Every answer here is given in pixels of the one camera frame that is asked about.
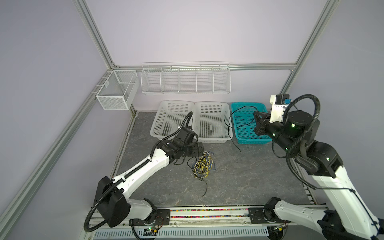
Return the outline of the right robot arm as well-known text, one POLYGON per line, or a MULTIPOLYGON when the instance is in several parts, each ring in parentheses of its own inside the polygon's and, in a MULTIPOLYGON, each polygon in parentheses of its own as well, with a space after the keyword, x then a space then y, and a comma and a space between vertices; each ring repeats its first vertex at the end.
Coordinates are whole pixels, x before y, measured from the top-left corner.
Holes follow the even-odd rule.
POLYGON ((288 221, 319 232, 328 240, 375 240, 384 233, 384 221, 377 218, 352 184, 344 163, 329 144, 316 141, 321 103, 311 94, 291 100, 289 95, 272 95, 270 113, 254 112, 255 134, 269 136, 285 151, 291 173, 298 163, 314 183, 300 181, 313 190, 323 190, 333 209, 318 211, 271 198, 263 216, 269 223, 288 221))

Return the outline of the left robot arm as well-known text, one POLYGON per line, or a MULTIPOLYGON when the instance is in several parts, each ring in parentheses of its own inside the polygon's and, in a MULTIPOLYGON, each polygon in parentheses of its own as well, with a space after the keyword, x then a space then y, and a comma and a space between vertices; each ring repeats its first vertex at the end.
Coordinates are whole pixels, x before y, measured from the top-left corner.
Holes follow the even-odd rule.
POLYGON ((159 170, 173 161, 186 157, 200 157, 203 146, 189 125, 189 112, 178 129, 152 147, 150 154, 131 169, 113 178, 103 177, 97 187, 94 204, 86 216, 84 231, 93 232, 103 225, 113 228, 125 219, 138 219, 146 225, 156 222, 157 207, 148 199, 135 200, 135 190, 159 170))

